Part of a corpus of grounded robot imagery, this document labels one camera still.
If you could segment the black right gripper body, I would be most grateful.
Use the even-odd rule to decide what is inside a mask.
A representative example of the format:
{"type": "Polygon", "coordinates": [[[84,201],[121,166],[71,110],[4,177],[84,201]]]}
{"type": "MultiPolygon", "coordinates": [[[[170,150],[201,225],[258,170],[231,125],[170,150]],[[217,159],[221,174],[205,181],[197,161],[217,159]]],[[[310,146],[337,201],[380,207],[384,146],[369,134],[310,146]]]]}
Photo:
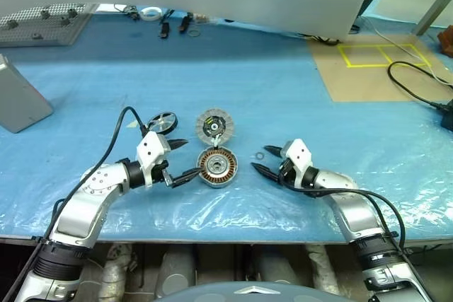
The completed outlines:
{"type": "Polygon", "coordinates": [[[287,189],[301,188],[301,170],[290,158],[286,158],[279,167],[278,182],[287,189]]]}

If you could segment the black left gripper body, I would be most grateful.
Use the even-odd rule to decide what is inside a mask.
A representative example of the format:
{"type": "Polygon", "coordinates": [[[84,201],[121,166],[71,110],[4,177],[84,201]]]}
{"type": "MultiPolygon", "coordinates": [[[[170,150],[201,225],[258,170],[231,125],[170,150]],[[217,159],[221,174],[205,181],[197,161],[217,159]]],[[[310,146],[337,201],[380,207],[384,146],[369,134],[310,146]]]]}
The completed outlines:
{"type": "Polygon", "coordinates": [[[175,180],[167,171],[166,155],[171,151],[171,146],[166,138],[159,138],[159,143],[154,166],[151,169],[151,178],[153,183],[164,182],[167,187],[175,187],[175,180]]]}

